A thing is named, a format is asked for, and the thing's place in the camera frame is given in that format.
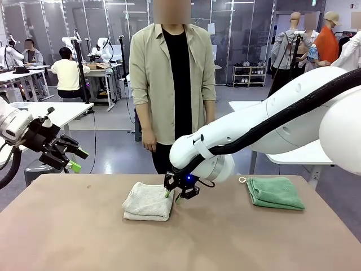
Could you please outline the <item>person's right hand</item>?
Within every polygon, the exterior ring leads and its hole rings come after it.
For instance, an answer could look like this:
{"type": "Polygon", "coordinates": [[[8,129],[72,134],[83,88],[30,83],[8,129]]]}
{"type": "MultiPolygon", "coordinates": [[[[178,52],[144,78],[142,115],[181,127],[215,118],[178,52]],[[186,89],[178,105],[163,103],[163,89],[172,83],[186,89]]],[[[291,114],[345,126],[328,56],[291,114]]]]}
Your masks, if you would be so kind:
{"type": "Polygon", "coordinates": [[[156,151],[156,137],[152,130],[143,130],[142,131],[142,143],[144,148],[150,152],[156,151]]]}

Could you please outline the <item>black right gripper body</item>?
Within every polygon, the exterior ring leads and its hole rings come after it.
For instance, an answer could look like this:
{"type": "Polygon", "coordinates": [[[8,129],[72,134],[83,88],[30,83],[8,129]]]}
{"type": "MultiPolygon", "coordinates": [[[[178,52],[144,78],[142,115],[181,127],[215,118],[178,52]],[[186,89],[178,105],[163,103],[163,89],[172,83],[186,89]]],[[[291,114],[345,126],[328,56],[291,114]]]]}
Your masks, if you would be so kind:
{"type": "Polygon", "coordinates": [[[192,174],[173,174],[172,189],[191,190],[195,187],[198,177],[192,174]]]}

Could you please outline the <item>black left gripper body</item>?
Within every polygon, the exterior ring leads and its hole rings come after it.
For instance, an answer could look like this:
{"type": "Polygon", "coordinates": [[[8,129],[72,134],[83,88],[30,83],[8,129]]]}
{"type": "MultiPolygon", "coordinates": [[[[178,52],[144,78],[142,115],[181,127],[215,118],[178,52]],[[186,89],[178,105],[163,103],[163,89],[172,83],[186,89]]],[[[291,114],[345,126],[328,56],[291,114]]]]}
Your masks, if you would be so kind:
{"type": "Polygon", "coordinates": [[[49,117],[33,119],[24,134],[24,146],[35,152],[43,151],[44,145],[53,141],[59,130],[49,117]]]}

